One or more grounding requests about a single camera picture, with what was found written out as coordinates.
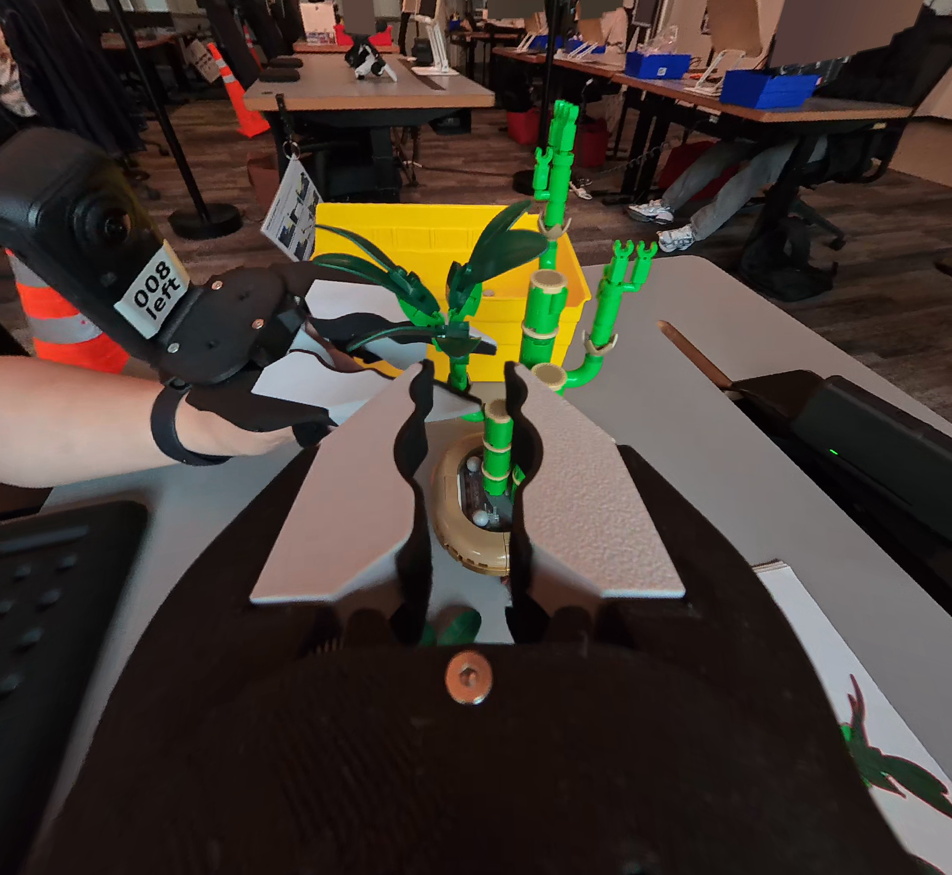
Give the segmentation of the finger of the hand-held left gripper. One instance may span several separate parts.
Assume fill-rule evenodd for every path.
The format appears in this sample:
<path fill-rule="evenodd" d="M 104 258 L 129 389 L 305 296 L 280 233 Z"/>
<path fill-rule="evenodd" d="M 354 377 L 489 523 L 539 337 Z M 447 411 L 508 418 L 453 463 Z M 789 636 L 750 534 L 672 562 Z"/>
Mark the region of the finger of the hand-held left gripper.
<path fill-rule="evenodd" d="M 431 344 L 426 328 L 412 323 L 398 298 L 382 286 L 318 279 L 304 299 L 311 327 L 340 350 L 394 327 L 408 332 L 390 333 L 358 349 L 425 350 Z"/>
<path fill-rule="evenodd" d="M 397 344 L 392 339 L 381 341 L 382 356 L 398 369 L 400 375 L 413 371 L 425 359 L 426 345 Z M 331 345 L 299 330 L 287 355 L 266 367 L 251 392 L 262 397 L 301 405 L 323 407 L 330 419 L 341 425 L 365 403 L 381 393 L 390 383 L 383 373 L 360 367 L 344 371 L 344 360 L 331 358 Z M 433 408 L 427 422 L 442 421 L 475 413 L 481 407 L 478 397 L 459 394 L 443 382 L 433 384 Z"/>

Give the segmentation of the black box with green light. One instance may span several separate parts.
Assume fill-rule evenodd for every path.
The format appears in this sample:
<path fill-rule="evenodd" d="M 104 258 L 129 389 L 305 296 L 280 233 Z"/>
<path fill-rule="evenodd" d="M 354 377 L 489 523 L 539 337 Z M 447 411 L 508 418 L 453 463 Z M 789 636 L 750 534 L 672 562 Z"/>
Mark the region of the black box with green light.
<path fill-rule="evenodd" d="M 825 457 L 801 441 L 791 419 L 826 379 L 793 370 L 735 381 L 744 415 L 858 524 L 906 574 L 951 611 L 951 540 L 920 524 L 880 488 L 868 485 L 836 457 Z"/>

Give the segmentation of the black and white tool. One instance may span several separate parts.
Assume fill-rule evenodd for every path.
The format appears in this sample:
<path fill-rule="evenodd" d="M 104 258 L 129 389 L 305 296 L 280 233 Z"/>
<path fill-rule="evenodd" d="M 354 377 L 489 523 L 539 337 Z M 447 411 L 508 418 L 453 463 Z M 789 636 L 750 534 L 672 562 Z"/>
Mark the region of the black and white tool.
<path fill-rule="evenodd" d="M 345 60 L 359 81 L 370 77 L 388 78 L 394 83 L 398 80 L 394 69 L 370 43 L 368 38 L 354 36 L 353 45 L 346 53 Z"/>

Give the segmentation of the orange traffic cone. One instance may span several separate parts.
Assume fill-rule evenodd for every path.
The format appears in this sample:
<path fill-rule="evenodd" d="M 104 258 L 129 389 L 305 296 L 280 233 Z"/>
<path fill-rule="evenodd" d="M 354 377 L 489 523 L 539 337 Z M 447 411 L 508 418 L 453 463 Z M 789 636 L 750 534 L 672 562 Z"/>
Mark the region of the orange traffic cone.
<path fill-rule="evenodd" d="M 208 43 L 207 48 L 223 81 L 225 92 L 232 102 L 238 133 L 251 139 L 268 132 L 269 124 L 264 117 L 256 111 L 249 110 L 244 105 L 244 88 L 234 76 L 219 49 L 213 43 Z"/>

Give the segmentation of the black pole stand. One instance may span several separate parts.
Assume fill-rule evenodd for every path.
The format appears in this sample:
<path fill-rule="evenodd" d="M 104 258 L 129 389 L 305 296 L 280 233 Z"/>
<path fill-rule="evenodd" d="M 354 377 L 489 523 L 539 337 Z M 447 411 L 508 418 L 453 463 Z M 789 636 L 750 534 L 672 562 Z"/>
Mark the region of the black pole stand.
<path fill-rule="evenodd" d="M 549 123 L 553 113 L 551 102 L 554 97 L 554 82 L 552 81 L 554 58 L 561 43 L 565 41 L 565 12 L 565 0 L 546 0 L 544 14 L 547 35 L 544 49 L 545 58 L 537 143 L 540 150 L 548 146 Z"/>
<path fill-rule="evenodd" d="M 157 84 L 153 83 L 146 69 L 146 63 L 140 54 L 134 31 L 125 17 L 122 3 L 120 0 L 106 0 L 106 3 L 118 25 L 126 52 L 145 84 L 150 106 L 192 202 L 192 208 L 176 209 L 169 215 L 173 233 L 190 241 L 205 241 L 232 235 L 243 226 L 241 212 L 232 204 L 222 202 L 208 204 L 203 198 L 167 113 L 165 96 L 159 94 Z"/>

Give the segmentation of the dark green lego leaf piece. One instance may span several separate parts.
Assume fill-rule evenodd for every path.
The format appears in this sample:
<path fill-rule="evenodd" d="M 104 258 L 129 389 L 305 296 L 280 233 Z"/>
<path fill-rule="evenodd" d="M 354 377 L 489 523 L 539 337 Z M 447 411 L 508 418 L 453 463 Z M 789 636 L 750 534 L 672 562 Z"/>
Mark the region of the dark green lego leaf piece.
<path fill-rule="evenodd" d="M 429 622 L 423 626 L 420 646 L 456 646 L 475 643 L 482 627 L 482 616 L 474 608 L 453 611 L 441 629 Z"/>

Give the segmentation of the black box device green light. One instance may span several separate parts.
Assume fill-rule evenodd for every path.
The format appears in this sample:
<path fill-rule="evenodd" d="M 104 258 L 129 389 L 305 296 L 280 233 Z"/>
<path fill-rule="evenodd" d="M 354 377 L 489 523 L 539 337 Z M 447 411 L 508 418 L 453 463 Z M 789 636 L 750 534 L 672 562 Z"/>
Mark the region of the black box device green light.
<path fill-rule="evenodd" d="M 936 535 L 951 540 L 951 439 L 840 376 L 820 383 L 792 432 L 836 457 Z"/>

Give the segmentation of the person's left hand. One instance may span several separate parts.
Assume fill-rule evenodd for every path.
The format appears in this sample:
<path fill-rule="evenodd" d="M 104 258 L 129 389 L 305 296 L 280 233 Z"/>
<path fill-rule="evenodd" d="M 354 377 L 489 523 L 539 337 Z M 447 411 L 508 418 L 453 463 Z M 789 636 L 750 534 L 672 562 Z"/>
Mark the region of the person's left hand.
<path fill-rule="evenodd" d="M 175 430 L 185 449 L 205 456 L 253 456 L 297 445 L 290 428 L 267 432 L 240 429 L 213 412 L 195 408 L 187 400 L 177 407 Z"/>

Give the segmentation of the hanging laminated card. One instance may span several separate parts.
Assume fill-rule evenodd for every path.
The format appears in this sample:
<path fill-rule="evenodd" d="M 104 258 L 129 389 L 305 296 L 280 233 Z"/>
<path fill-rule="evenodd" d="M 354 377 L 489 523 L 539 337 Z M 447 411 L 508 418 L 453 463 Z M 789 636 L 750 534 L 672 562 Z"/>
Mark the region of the hanging laminated card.
<path fill-rule="evenodd" d="M 298 158 L 289 160 L 260 227 L 261 233 L 293 262 L 314 254 L 315 214 L 323 199 Z"/>

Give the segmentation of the blue plastic bin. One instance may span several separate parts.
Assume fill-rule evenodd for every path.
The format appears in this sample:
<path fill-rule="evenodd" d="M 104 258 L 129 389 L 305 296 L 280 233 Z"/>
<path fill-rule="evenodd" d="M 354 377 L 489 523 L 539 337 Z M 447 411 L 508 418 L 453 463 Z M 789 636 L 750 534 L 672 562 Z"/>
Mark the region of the blue plastic bin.
<path fill-rule="evenodd" d="M 817 74 L 770 74 L 734 69 L 723 78 L 720 101 L 726 105 L 760 110 L 795 108 L 813 96 Z"/>
<path fill-rule="evenodd" d="M 626 54 L 624 74 L 639 80 L 678 81 L 689 71 L 691 62 L 690 53 L 634 51 Z"/>

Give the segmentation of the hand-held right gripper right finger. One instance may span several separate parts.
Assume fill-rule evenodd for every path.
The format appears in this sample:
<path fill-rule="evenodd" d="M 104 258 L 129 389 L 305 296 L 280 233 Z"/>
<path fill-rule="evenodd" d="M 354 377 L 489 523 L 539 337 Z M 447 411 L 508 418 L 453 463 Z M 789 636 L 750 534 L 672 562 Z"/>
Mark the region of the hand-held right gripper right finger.
<path fill-rule="evenodd" d="M 508 363 L 514 493 L 506 622 L 542 639 L 556 614 L 681 600 L 685 586 L 615 440 L 530 369 Z"/>

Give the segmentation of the lego bamboo plant model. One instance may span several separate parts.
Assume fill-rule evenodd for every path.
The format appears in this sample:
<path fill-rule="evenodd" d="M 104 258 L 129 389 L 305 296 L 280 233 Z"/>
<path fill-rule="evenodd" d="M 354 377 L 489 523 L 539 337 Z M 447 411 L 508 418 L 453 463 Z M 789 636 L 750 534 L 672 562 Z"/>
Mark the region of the lego bamboo plant model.
<path fill-rule="evenodd" d="M 658 246 L 616 241 L 596 291 L 592 331 L 583 335 L 585 357 L 577 369 L 555 363 L 560 323 L 567 319 L 568 279 L 556 268 L 560 238 L 568 221 L 565 203 L 571 181 L 579 107 L 555 103 L 547 146 L 535 152 L 532 191 L 543 203 L 539 234 L 546 238 L 539 267 L 531 274 L 518 360 L 540 375 L 558 394 L 589 384 L 617 343 L 615 323 L 626 293 L 646 282 Z M 436 536 L 446 552 L 466 569 L 505 579 L 509 575 L 509 528 L 516 491 L 525 479 L 512 453 L 514 424 L 506 401 L 494 399 L 472 420 L 482 427 L 476 436 L 455 442 L 438 464 L 433 480 Z"/>

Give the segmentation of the yellow plastic bin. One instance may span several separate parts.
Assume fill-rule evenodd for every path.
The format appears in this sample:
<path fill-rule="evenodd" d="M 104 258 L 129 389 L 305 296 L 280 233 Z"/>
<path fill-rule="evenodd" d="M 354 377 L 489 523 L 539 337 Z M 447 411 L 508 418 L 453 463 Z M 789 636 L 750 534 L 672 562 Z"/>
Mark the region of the yellow plastic bin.
<path fill-rule="evenodd" d="M 323 202 L 317 206 L 315 220 L 372 242 L 398 265 L 415 272 L 444 309 L 451 263 L 469 260 L 482 229 L 503 208 L 500 204 Z M 470 323 L 496 341 L 497 353 L 471 357 L 471 381 L 502 381 L 504 363 L 519 357 L 530 275 L 538 266 L 537 261 L 529 262 L 484 285 L 482 302 Z M 551 358 L 560 365 L 591 298 L 568 235 L 558 241 L 556 268 L 565 275 L 568 291 Z"/>

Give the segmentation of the person's left forearm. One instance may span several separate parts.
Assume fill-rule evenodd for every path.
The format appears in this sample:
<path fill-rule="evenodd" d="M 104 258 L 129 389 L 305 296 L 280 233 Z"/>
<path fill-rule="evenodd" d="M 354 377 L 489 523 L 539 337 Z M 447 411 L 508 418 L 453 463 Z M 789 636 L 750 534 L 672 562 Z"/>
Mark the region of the person's left forearm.
<path fill-rule="evenodd" d="M 166 466 L 150 429 L 155 381 L 1 359 L 1 481 L 53 488 Z"/>

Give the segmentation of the leafy green lego branch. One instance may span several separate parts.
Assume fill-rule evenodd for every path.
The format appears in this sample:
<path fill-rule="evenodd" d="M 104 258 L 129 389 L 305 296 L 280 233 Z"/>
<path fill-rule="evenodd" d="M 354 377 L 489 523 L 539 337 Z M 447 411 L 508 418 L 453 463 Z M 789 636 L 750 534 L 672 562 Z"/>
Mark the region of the leafy green lego branch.
<path fill-rule="evenodd" d="M 402 342 L 416 335 L 422 342 L 435 345 L 448 358 L 448 385 L 468 392 L 470 356 L 495 351 L 470 329 L 469 319 L 478 310 L 483 284 L 539 258 L 547 248 L 547 239 L 538 231 L 513 227 L 529 207 L 530 202 L 525 201 L 504 208 L 482 229 L 470 259 L 451 264 L 446 274 L 446 311 L 441 310 L 436 297 L 417 274 L 398 265 L 371 241 L 342 227 L 317 225 L 318 229 L 351 241 L 368 254 L 369 259 L 330 252 L 316 255 L 312 261 L 383 287 L 396 296 L 409 320 L 409 323 L 391 323 L 355 336 L 344 347 L 345 353 L 359 354 L 386 338 Z"/>

